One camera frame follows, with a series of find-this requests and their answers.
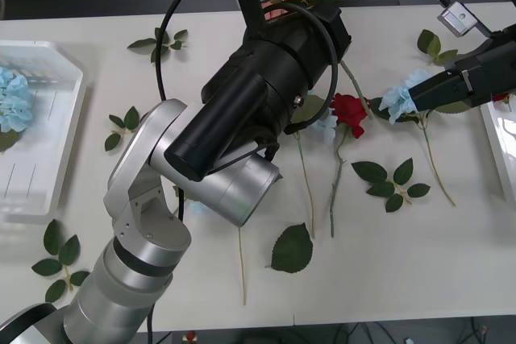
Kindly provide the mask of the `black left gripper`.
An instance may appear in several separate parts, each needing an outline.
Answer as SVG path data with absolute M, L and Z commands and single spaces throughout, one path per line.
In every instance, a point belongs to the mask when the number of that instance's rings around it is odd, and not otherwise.
M 351 44 L 341 19 L 341 10 L 330 2 L 321 2 L 308 10 L 323 24 L 335 47 L 338 60 Z M 313 89 L 330 64 L 326 40 L 309 20 L 299 13 L 287 13 L 268 21 L 268 40 L 292 53 L 306 74 L 309 89 Z

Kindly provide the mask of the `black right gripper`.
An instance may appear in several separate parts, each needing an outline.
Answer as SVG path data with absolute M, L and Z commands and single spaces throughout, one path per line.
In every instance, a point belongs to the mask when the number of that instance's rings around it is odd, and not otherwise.
M 462 113 L 515 91 L 515 29 L 505 28 L 410 89 L 419 112 Z

